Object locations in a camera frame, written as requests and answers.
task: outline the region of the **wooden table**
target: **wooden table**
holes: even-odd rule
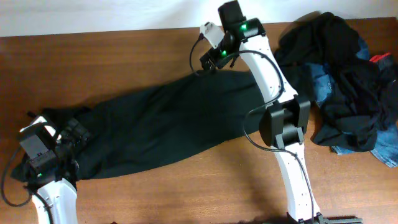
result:
[[[350,20],[372,54],[398,55],[395,18]],[[264,24],[273,50],[292,23]],[[190,73],[198,29],[164,29],[0,38],[0,169],[17,147],[27,111],[93,105]],[[201,43],[193,58],[209,48]],[[198,60],[194,66],[200,68]],[[237,70],[247,70],[242,61]],[[312,110],[305,135],[313,193],[327,217],[356,215],[365,223],[398,223],[398,170],[371,153],[337,156],[311,142],[322,120]],[[260,142],[258,133],[253,138]],[[234,139],[178,163],[112,179],[77,183],[80,223],[232,223],[285,216],[287,202],[272,153]],[[7,179],[13,202],[26,194]],[[32,203],[0,203],[2,223],[37,223]]]

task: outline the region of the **cable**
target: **cable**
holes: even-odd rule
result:
[[[10,201],[8,201],[8,199],[6,197],[6,194],[4,193],[4,183],[6,181],[6,176],[7,176],[8,169],[10,168],[11,162],[15,159],[15,157],[17,156],[17,154],[20,151],[20,149],[21,149],[21,147],[18,147],[17,150],[15,150],[15,152],[11,156],[11,159],[8,161],[6,167],[4,168],[4,171],[3,171],[2,176],[1,176],[1,197],[2,197],[2,199],[4,200],[4,202],[6,204],[8,204],[9,206],[12,206],[12,207],[22,207],[22,206],[26,205],[27,203],[29,203],[30,200],[32,199],[32,195],[29,194],[29,197],[28,197],[28,199],[25,202],[20,203],[20,204],[14,204],[14,203],[11,203]]]
[[[200,76],[199,73],[197,71],[195,71],[195,69],[193,69],[192,66],[192,53],[193,53],[193,49],[195,49],[195,47],[197,46],[197,44],[199,43],[199,41],[203,40],[204,35],[200,34],[198,37],[198,40],[194,43],[194,45],[192,46],[191,49],[191,53],[189,53],[189,66],[191,67],[192,72],[196,75],[196,76]]]
[[[44,206],[44,209],[45,209],[45,211],[47,212],[47,214],[49,215],[49,221],[50,221],[50,224],[54,224],[54,220],[53,220],[53,216],[52,216],[52,213],[51,213],[51,207],[49,206],[49,204],[44,200],[44,198],[41,196],[41,195],[39,195],[36,191],[34,191],[34,190],[31,190],[31,189],[29,189],[29,188],[27,188],[27,187],[24,187],[31,195],[35,195],[42,203],[43,203],[43,206]]]
[[[275,72],[278,74],[278,77],[279,77],[280,90],[279,90],[279,92],[278,92],[278,95],[277,95],[275,98],[273,98],[272,100],[270,100],[270,101],[264,103],[262,106],[259,106],[259,107],[257,107],[257,108],[254,108],[253,110],[251,110],[251,111],[249,111],[248,113],[246,113],[246,115],[244,116],[243,121],[242,121],[243,133],[244,133],[244,135],[246,136],[246,138],[249,140],[249,142],[250,142],[253,146],[256,146],[258,149],[261,149],[261,150],[264,150],[264,151],[269,151],[269,152],[286,152],[286,153],[289,153],[291,156],[295,157],[295,160],[298,162],[298,165],[300,166],[301,171],[302,171],[302,173],[303,173],[303,175],[304,175],[305,182],[307,183],[307,188],[308,188],[308,192],[309,192],[309,194],[310,194],[310,199],[311,199],[311,223],[314,224],[314,217],[313,217],[313,215],[314,215],[314,213],[313,213],[314,204],[313,204],[313,195],[312,195],[312,191],[311,191],[311,187],[310,187],[310,181],[309,181],[309,179],[308,179],[307,174],[305,173],[304,166],[303,166],[303,164],[301,163],[301,161],[300,161],[299,157],[297,156],[297,154],[296,154],[296,153],[293,153],[293,152],[290,152],[290,151],[287,151],[287,150],[282,150],[282,149],[271,149],[271,148],[266,148],[266,147],[263,147],[263,146],[258,145],[257,143],[255,143],[255,142],[249,137],[249,135],[248,135],[247,132],[246,132],[246,128],[244,127],[244,122],[246,121],[246,119],[248,118],[248,116],[249,116],[250,114],[252,114],[253,112],[255,112],[255,111],[257,111],[257,110],[259,110],[259,109],[261,109],[261,108],[266,107],[266,106],[269,105],[270,103],[273,103],[273,102],[277,101],[277,100],[280,98],[280,96],[282,96],[282,94],[283,94],[283,92],[284,92],[285,89],[284,89],[284,82],[283,82],[282,74],[280,73],[278,67],[276,66],[276,64],[275,64],[266,54],[261,53],[261,52],[258,52],[258,51],[255,51],[255,50],[241,50],[241,51],[239,51],[239,52],[234,52],[234,53],[232,53],[232,54],[229,54],[229,55],[228,55],[227,57],[225,57],[223,60],[221,60],[218,64],[222,64],[222,62],[224,62],[225,60],[227,60],[227,61],[228,61],[228,60],[231,60],[231,58],[237,57],[237,56],[239,56],[240,54],[250,54],[250,53],[260,55],[261,57],[265,58],[265,59],[272,65],[272,67],[274,68]]]

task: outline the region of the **table surface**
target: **table surface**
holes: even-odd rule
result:
[[[297,24],[264,24],[273,50],[279,37]],[[395,18],[348,24],[372,54],[398,55]],[[27,111],[94,105],[184,77],[190,73],[188,55],[197,36],[198,29],[192,28],[0,38],[0,171],[17,147],[17,130],[30,121]],[[200,43],[193,58],[208,48]],[[198,61],[194,66],[200,67]],[[247,67],[239,60],[235,69]],[[356,215],[365,223],[398,223],[398,170],[370,152],[337,156],[316,146],[310,139],[321,123],[313,108],[305,159],[322,213]],[[252,137],[261,141],[258,133]],[[77,188],[79,223],[232,223],[283,217],[287,211],[274,155],[244,138],[158,169],[81,180]],[[6,193],[15,203],[26,197],[22,184],[10,178]],[[2,201],[0,217],[3,223],[37,223],[32,203],[11,208]]]

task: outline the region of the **jeans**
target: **jeans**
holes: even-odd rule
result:
[[[356,54],[358,58],[369,60],[370,54],[368,46],[363,39],[359,39],[361,50]],[[319,107],[332,94],[335,81],[329,75],[329,65],[319,65],[307,63],[313,78],[315,101]],[[354,153],[349,149],[339,146],[331,147],[338,155]],[[377,141],[374,149],[371,151],[380,161],[389,167],[398,166],[398,129],[395,124],[389,126],[386,131],[377,131]]]

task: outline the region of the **white wall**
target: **white wall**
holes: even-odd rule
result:
[[[198,27],[220,24],[228,0],[0,0],[0,36]],[[398,16],[398,0],[240,0],[243,14],[290,22],[313,11],[345,19]]]

